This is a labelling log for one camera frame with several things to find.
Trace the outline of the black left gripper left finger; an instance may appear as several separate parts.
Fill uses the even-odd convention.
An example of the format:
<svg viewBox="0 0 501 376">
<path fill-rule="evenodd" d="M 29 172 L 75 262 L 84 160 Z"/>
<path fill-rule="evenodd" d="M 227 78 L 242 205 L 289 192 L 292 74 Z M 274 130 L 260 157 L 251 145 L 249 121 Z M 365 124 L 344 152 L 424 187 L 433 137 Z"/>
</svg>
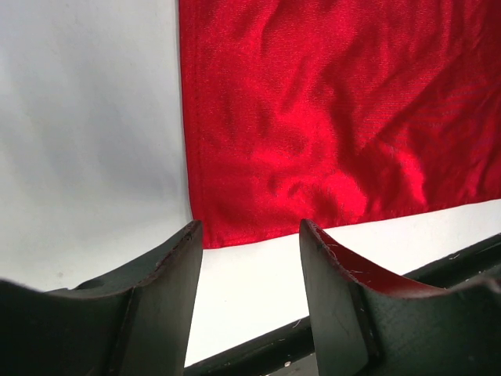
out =
<svg viewBox="0 0 501 376">
<path fill-rule="evenodd" d="M 202 261 L 193 221 L 73 289 L 1 283 L 4 375 L 180 375 Z"/>
</svg>

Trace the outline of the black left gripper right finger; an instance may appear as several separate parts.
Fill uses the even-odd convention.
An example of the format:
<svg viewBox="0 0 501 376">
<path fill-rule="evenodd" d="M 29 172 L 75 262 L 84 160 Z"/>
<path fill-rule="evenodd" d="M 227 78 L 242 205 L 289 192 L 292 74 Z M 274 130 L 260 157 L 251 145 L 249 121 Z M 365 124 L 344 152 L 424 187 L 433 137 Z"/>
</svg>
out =
<svg viewBox="0 0 501 376">
<path fill-rule="evenodd" d="M 500 238 L 398 275 L 300 226 L 321 375 L 497 375 Z"/>
</svg>

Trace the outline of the red satin napkin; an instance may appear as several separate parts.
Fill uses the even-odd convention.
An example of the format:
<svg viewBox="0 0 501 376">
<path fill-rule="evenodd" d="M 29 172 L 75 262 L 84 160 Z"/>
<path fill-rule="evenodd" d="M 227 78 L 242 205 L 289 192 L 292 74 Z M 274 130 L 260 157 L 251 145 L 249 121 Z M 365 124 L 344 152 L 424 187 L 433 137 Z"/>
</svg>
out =
<svg viewBox="0 0 501 376">
<path fill-rule="evenodd" d="M 206 248 L 499 199 L 499 2 L 178 8 Z"/>
</svg>

